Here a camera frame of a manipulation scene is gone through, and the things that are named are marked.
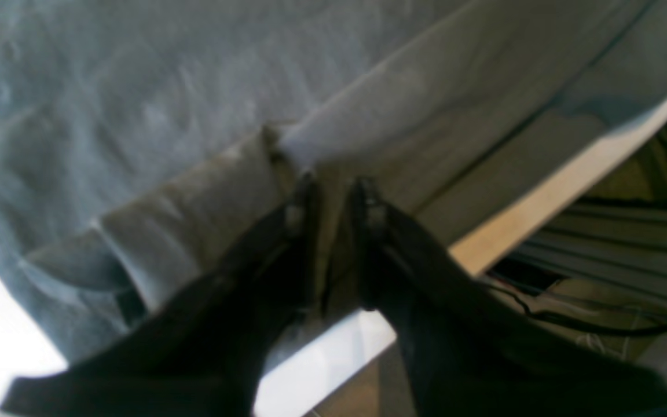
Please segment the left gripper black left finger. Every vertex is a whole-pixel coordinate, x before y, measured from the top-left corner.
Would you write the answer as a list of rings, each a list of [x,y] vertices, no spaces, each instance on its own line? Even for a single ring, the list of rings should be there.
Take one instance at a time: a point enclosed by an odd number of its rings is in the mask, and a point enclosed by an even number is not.
[[[249,228],[133,333],[55,375],[16,378],[6,416],[250,416],[270,349],[315,298],[318,184]]]

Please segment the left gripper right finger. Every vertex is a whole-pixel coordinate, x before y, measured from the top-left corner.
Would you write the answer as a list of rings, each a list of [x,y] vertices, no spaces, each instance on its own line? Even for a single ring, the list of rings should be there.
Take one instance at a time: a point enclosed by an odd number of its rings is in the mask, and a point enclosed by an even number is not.
[[[496,300],[372,179],[349,194],[360,297],[391,324],[420,416],[667,416],[656,372],[583,349]]]

